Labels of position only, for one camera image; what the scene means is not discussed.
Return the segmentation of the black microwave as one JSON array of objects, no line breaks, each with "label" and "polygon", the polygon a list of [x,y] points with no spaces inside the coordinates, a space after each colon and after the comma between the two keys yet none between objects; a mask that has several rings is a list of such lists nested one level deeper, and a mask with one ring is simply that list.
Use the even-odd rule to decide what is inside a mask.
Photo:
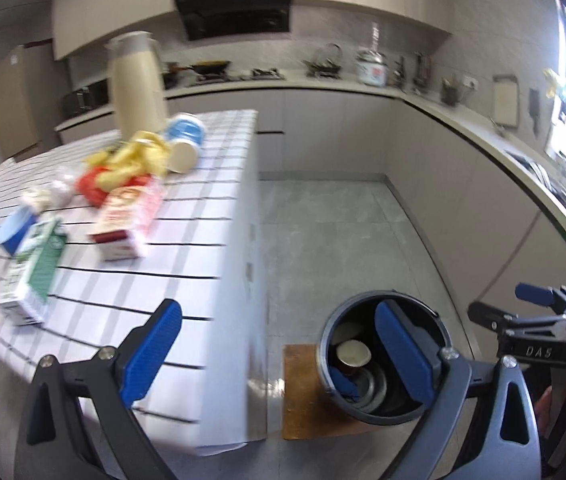
[{"label": "black microwave", "polygon": [[106,79],[92,82],[62,97],[62,118],[71,119],[109,103]]}]

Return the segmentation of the blue plastic cup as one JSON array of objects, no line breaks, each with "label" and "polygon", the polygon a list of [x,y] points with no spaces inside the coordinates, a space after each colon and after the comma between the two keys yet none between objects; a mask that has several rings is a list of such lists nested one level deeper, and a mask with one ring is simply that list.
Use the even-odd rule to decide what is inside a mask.
[{"label": "blue plastic cup", "polygon": [[30,226],[38,220],[27,205],[21,205],[9,214],[0,225],[0,247],[10,257],[15,255]]}]

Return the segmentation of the white tissue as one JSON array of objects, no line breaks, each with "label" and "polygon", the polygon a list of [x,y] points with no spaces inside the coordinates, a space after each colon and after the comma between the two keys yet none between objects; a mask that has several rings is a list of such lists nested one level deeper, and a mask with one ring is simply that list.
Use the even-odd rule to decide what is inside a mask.
[{"label": "white tissue", "polygon": [[20,194],[20,202],[36,216],[44,214],[53,206],[52,193],[46,186],[30,186]]}]

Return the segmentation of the blue white paper cup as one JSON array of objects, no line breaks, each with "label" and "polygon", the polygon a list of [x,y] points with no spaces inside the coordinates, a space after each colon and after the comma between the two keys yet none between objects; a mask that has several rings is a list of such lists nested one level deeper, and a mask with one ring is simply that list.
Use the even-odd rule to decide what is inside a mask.
[{"label": "blue white paper cup", "polygon": [[171,172],[187,174],[195,167],[206,132],[202,119],[193,114],[180,113],[168,122],[164,138],[169,146],[167,168]]}]

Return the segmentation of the utensil holder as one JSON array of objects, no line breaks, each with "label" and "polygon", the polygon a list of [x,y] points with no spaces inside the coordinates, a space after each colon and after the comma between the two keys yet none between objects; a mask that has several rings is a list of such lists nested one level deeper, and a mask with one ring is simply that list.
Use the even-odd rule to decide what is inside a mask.
[{"label": "utensil holder", "polygon": [[440,102],[456,107],[461,100],[462,84],[457,76],[442,79],[440,86]]}]

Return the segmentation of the yellow cloth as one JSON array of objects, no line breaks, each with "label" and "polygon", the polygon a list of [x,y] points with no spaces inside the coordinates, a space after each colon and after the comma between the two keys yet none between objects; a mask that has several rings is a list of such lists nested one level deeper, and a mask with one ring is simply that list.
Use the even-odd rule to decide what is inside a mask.
[{"label": "yellow cloth", "polygon": [[138,130],[115,150],[108,148],[96,152],[84,162],[90,169],[100,169],[95,177],[96,187],[103,192],[112,192],[136,177],[163,178],[168,172],[169,154],[169,145],[162,136]]}]

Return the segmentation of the refrigerator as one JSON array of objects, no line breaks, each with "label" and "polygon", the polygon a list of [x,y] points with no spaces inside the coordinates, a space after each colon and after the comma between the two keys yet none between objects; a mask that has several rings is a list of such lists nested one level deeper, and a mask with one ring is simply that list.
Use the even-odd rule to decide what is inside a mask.
[{"label": "refrigerator", "polygon": [[20,44],[0,62],[0,150],[20,162],[62,144],[55,127],[64,120],[68,68],[53,41]]}]

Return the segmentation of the red paper cup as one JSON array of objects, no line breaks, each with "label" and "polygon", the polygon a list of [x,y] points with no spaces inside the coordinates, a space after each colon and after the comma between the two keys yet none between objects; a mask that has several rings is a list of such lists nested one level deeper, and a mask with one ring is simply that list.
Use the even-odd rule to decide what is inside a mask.
[{"label": "red paper cup", "polygon": [[336,356],[341,364],[349,368],[359,368],[371,361],[372,354],[363,342],[350,339],[337,346]]}]

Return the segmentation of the hanging cleaver knife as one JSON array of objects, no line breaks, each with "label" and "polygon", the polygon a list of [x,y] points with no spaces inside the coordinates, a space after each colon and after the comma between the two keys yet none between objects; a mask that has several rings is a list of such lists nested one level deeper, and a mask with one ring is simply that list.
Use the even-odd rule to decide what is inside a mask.
[{"label": "hanging cleaver knife", "polygon": [[540,119],[540,93],[538,89],[530,88],[528,92],[528,115],[533,122],[534,136],[539,134],[539,119]]}]

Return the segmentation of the green milk carton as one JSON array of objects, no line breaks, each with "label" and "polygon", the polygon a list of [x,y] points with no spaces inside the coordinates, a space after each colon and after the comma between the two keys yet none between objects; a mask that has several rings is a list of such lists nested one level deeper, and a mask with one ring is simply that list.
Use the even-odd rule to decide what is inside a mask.
[{"label": "green milk carton", "polygon": [[15,326],[41,325],[48,294],[68,233],[57,214],[46,214],[28,229],[7,270],[0,311]]}]

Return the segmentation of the red white drink carton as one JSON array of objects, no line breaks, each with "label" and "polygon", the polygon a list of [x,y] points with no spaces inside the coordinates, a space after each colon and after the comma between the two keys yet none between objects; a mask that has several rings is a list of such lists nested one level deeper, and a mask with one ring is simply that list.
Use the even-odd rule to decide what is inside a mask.
[{"label": "red white drink carton", "polygon": [[163,203],[161,180],[116,188],[108,195],[88,231],[100,261],[145,256],[149,231]]}]

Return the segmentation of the clear plastic bag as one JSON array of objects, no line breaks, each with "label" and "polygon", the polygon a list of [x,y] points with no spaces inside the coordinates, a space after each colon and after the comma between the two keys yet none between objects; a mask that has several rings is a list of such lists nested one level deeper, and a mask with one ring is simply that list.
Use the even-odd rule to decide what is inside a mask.
[{"label": "clear plastic bag", "polygon": [[56,168],[51,182],[48,184],[51,204],[54,208],[67,206],[76,194],[76,183],[80,170],[67,165]]}]

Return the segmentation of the red plastic bag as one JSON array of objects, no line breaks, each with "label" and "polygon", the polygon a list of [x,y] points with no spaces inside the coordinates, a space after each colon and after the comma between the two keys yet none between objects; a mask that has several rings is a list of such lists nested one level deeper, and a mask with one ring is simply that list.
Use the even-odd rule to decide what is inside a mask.
[{"label": "red plastic bag", "polygon": [[118,177],[113,178],[113,174],[112,170],[103,166],[92,168],[82,174],[77,180],[76,191],[82,195],[91,206],[100,208],[105,203],[109,193],[116,188],[146,185],[152,180],[149,174],[126,177],[123,180],[120,180]]}]

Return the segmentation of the cream thermos jug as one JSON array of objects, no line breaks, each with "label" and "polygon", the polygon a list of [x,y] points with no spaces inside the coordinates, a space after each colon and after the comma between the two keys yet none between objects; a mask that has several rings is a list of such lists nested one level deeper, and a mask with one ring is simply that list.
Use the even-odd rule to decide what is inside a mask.
[{"label": "cream thermos jug", "polygon": [[150,32],[137,30],[112,38],[108,53],[108,96],[123,140],[138,131],[161,133],[167,126],[164,64]]}]

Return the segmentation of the wok pan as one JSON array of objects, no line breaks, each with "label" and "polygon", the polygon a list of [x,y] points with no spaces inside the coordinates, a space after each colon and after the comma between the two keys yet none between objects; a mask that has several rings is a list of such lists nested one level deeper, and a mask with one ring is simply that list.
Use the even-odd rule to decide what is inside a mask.
[{"label": "wok pan", "polygon": [[177,63],[170,63],[167,65],[167,70],[172,73],[193,72],[194,74],[202,77],[221,77],[227,72],[227,68],[231,65],[229,60],[220,61],[203,61],[191,65],[178,65]]}]

